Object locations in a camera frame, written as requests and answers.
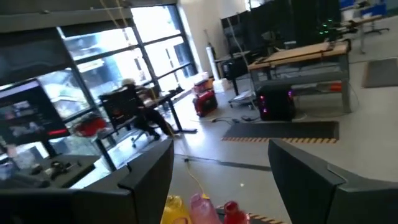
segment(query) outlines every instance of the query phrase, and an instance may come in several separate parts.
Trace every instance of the person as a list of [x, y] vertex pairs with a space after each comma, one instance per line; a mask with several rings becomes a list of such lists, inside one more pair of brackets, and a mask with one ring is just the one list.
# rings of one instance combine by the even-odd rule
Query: person
[[150, 90], [147, 88], [136, 85], [136, 82], [133, 78], [126, 78], [122, 81], [122, 86], [133, 87], [136, 89], [136, 93], [138, 95], [139, 109], [141, 114], [138, 115], [138, 118], [134, 120], [133, 125], [135, 128], [148, 132], [154, 139], [157, 141], [160, 139], [159, 133], [155, 131], [155, 129], [149, 126], [148, 122], [153, 122], [162, 130], [162, 132], [168, 136], [174, 135], [174, 130], [172, 126], [163, 118], [163, 116], [155, 109], [145, 107], [146, 102], [150, 102]]

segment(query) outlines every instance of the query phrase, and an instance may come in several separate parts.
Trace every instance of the red bottle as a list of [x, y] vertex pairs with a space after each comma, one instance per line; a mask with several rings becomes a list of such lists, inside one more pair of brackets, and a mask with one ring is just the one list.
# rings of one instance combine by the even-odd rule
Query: red bottle
[[250, 224], [249, 216], [239, 209], [236, 202], [227, 202], [224, 205], [224, 224]]

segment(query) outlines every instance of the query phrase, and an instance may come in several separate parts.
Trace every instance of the yellow bottle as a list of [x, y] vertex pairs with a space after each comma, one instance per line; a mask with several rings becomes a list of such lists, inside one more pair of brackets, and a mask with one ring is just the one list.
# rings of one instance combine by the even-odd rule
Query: yellow bottle
[[160, 224], [192, 224], [188, 210], [179, 196], [167, 196]]

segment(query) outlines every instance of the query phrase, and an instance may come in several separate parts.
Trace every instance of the gray concrete floor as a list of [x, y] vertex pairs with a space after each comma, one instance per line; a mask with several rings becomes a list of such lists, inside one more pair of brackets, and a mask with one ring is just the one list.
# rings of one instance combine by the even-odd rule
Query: gray concrete floor
[[[354, 112], [334, 118], [315, 118], [313, 116], [340, 115], [341, 95], [304, 96], [300, 99], [300, 110], [306, 116], [302, 121], [339, 121], [340, 141], [337, 144], [296, 144], [297, 147], [322, 159], [357, 173], [364, 177], [398, 182], [398, 88], [361, 88], [366, 63], [364, 61], [397, 57], [398, 55], [398, 17], [377, 23], [379, 27], [389, 27], [390, 32], [383, 35], [371, 34], [366, 37], [366, 55], [359, 54], [359, 42], [353, 43], [350, 53], [351, 105]], [[249, 89], [249, 80], [239, 81], [241, 91]], [[258, 116], [257, 111], [247, 106], [230, 108], [227, 101], [233, 92], [217, 94], [219, 108], [207, 118], [198, 119], [188, 96], [176, 105], [177, 113], [184, 128], [198, 128], [197, 134], [184, 134], [175, 140], [175, 153], [219, 161], [237, 162], [269, 166], [268, 143], [244, 143], [221, 141], [227, 123], [207, 121], [219, 116], [240, 118], [242, 115]], [[148, 145], [142, 138], [140, 146]], [[129, 141], [111, 152], [118, 159], [119, 166], [125, 158], [132, 159], [142, 150], [131, 149]], [[278, 193], [271, 172], [242, 169], [211, 164], [190, 162], [192, 174], [200, 181], [205, 192], [215, 205], [228, 200], [236, 200], [242, 209], [277, 220], [290, 222], [289, 216]], [[181, 195], [185, 203], [196, 192], [198, 184], [189, 176], [182, 156], [175, 157], [174, 174], [170, 194]]]

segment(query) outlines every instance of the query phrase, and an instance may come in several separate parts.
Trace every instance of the pink bottle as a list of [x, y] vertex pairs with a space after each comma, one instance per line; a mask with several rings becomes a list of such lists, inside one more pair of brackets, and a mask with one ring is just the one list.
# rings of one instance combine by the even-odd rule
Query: pink bottle
[[191, 197], [190, 217], [192, 224], [221, 224], [210, 199], [203, 198], [200, 194]]
[[250, 218], [242, 210], [236, 202], [227, 202], [224, 205], [224, 224], [250, 224]]

